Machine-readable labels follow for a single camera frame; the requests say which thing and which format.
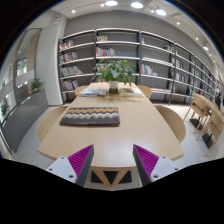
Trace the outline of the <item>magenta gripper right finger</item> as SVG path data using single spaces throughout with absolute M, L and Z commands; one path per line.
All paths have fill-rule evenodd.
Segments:
M 143 186 L 179 170 L 168 157 L 159 157 L 136 144 L 133 145 L 133 157 Z

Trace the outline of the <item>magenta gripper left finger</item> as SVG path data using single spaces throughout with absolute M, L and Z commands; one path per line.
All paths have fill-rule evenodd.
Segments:
M 94 146 L 89 145 L 69 157 L 60 156 L 47 171 L 83 187 L 94 156 Z

